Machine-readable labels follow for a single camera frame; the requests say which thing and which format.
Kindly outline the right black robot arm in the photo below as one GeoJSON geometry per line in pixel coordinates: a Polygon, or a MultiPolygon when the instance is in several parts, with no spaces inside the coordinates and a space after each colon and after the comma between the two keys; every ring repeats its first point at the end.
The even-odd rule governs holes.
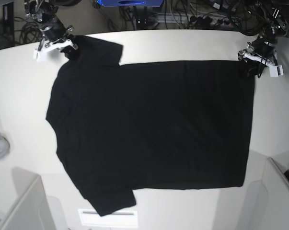
{"type": "Polygon", "coordinates": [[[48,0],[25,0],[24,10],[26,17],[38,24],[42,35],[38,48],[34,50],[36,61],[46,61],[55,50],[70,60],[78,58],[79,47],[71,34],[73,27],[65,27],[57,17],[57,6],[48,0]]]}

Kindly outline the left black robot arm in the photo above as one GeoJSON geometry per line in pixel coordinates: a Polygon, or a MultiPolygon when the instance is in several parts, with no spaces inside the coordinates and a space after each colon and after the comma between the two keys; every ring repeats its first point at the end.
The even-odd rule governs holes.
{"type": "Polygon", "coordinates": [[[271,77],[284,75],[278,63],[276,46],[278,38],[289,30],[289,25],[272,0],[232,0],[228,6],[230,24],[245,36],[256,36],[245,49],[238,52],[238,60],[246,64],[248,71],[258,78],[264,68],[271,77]]]}

